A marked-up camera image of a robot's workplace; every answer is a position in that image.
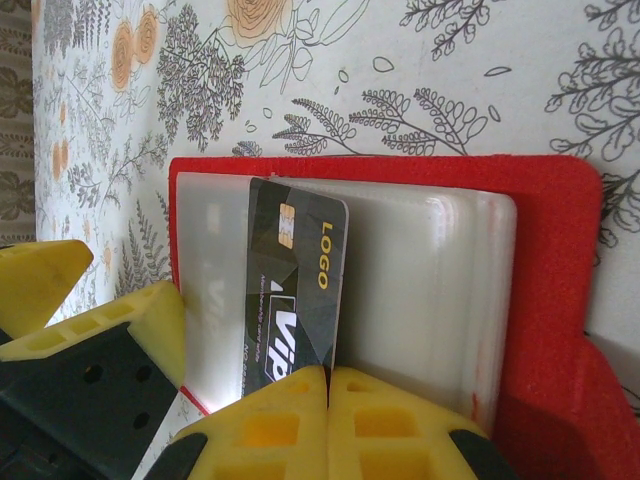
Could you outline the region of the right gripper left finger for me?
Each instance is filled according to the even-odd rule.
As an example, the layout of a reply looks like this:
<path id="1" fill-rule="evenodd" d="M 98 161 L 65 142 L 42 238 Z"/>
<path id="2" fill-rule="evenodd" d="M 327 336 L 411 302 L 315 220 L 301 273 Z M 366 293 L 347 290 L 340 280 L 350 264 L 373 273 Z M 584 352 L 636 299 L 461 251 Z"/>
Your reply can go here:
<path id="1" fill-rule="evenodd" d="M 304 367 L 183 428 L 147 479 L 326 479 L 325 370 Z"/>

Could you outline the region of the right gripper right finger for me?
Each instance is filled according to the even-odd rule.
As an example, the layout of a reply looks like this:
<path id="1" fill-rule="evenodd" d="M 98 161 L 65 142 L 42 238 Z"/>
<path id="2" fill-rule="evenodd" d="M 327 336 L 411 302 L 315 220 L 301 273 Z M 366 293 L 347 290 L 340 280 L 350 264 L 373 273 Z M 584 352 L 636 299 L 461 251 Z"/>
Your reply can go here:
<path id="1" fill-rule="evenodd" d="M 328 408 L 330 479 L 516 479 L 472 420 L 358 370 L 338 367 Z"/>

